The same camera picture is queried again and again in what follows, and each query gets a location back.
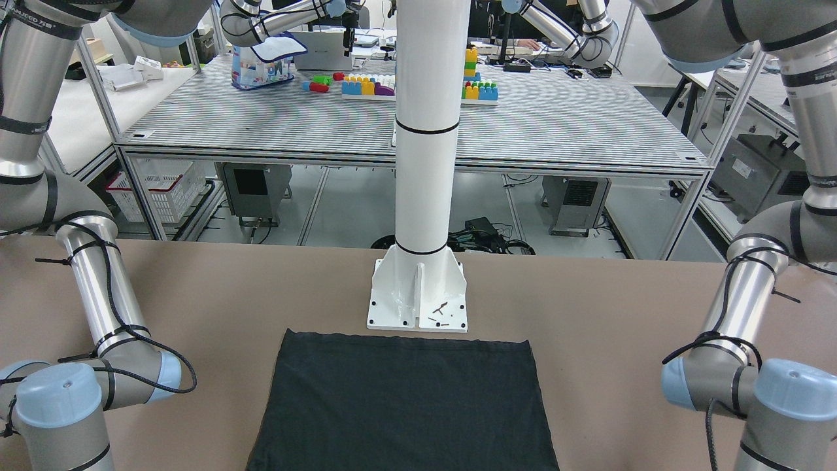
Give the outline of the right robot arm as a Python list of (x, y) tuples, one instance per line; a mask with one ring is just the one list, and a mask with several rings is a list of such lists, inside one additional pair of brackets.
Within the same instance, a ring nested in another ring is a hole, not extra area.
[(52, 235), (75, 275), (92, 354), (2, 370), (2, 436), (23, 436), (34, 470), (112, 470), (104, 413), (182, 394), (179, 352), (143, 324), (117, 224), (85, 184), (39, 158), (76, 41), (111, 13), (144, 42), (177, 45), (209, 1), (12, 1), (2, 20), (2, 236)]

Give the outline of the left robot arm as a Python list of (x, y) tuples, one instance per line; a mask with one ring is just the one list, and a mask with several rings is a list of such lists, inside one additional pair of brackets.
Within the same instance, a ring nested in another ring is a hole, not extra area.
[(714, 71), (758, 42), (777, 58), (803, 158), (777, 139), (744, 136), (715, 185), (742, 227), (703, 331), (662, 362), (669, 403), (745, 421), (738, 470), (822, 470), (835, 439), (835, 376), (762, 360), (757, 330), (789, 260), (835, 260), (835, 2), (640, 1), (663, 53), (682, 72)]

